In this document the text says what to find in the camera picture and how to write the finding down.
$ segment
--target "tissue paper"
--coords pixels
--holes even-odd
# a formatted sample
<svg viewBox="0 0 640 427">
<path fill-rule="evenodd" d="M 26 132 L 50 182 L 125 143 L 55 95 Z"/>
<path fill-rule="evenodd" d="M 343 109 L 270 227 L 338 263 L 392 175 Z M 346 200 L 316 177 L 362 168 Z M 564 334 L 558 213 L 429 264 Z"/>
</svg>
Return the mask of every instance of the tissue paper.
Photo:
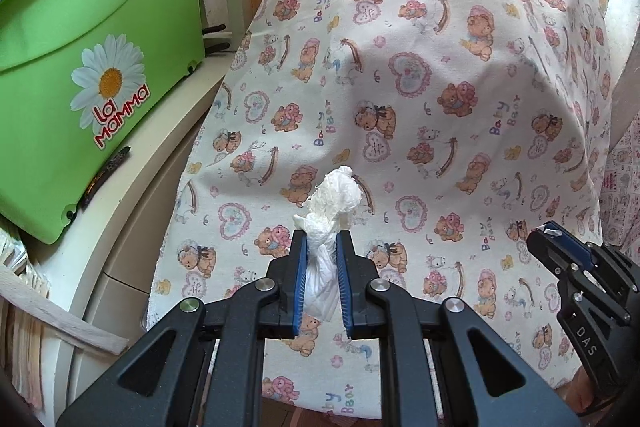
<svg viewBox="0 0 640 427">
<path fill-rule="evenodd" d="M 293 216 L 295 226 L 306 232 L 307 266 L 304 311 L 322 322 L 330 321 L 338 305 L 338 275 L 335 239 L 340 223 L 360 204 L 362 193 L 342 166 L 329 172 L 315 193 L 306 200 L 306 217 Z"/>
</svg>

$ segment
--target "finger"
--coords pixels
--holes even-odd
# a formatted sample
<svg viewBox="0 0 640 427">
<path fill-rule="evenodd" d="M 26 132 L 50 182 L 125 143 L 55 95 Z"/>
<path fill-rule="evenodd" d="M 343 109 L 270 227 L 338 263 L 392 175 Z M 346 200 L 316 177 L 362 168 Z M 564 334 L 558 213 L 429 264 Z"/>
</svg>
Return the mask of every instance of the finger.
<svg viewBox="0 0 640 427">
<path fill-rule="evenodd" d="M 584 412 L 593 403 L 593 384 L 583 367 L 575 373 L 566 398 L 567 405 L 576 413 Z"/>
</svg>

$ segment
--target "white shelf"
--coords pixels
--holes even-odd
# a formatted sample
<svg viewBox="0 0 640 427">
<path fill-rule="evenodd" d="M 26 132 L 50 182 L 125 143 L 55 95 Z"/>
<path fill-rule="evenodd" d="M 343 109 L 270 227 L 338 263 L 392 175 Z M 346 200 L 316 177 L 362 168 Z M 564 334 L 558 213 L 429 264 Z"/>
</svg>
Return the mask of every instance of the white shelf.
<svg viewBox="0 0 640 427">
<path fill-rule="evenodd" d="M 161 166 L 199 118 L 209 109 L 216 85 L 228 71 L 232 54 L 205 58 L 200 67 L 169 92 L 138 124 L 123 145 L 129 158 L 100 188 L 85 212 L 53 245 L 25 238 L 30 257 L 37 259 L 51 283 L 49 299 L 83 317 L 105 261 Z M 42 392 L 39 415 L 53 427 L 66 406 L 73 347 L 46 330 L 42 340 Z"/>
</svg>

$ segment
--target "green bucket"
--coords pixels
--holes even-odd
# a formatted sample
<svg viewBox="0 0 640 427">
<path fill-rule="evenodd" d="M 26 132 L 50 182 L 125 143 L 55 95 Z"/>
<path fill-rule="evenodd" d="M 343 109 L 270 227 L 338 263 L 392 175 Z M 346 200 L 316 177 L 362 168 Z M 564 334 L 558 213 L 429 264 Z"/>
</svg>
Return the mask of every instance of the green bucket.
<svg viewBox="0 0 640 427">
<path fill-rule="evenodd" d="M 0 0 L 0 214 L 57 240 L 100 166 L 203 58 L 198 0 Z"/>
</svg>

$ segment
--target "teddy bear print fabric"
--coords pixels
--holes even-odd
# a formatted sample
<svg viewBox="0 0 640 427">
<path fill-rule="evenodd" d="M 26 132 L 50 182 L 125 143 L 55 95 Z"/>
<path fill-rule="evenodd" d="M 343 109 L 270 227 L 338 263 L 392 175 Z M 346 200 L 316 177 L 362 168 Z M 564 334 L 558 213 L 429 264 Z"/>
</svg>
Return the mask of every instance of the teddy bear print fabric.
<svg viewBox="0 0 640 427">
<path fill-rule="evenodd" d="M 600 213 L 604 239 L 640 262 L 640 115 L 607 156 Z"/>
<path fill-rule="evenodd" d="M 263 0 L 178 188 L 149 323 L 233 295 L 287 255 L 292 215 L 353 169 L 356 251 L 434 302 L 463 298 L 552 386 L 579 366 L 555 276 L 527 251 L 554 219 L 598 242 L 610 73 L 598 0 Z M 380 417 L 376 341 L 338 311 L 266 346 L 263 394 Z"/>
</svg>

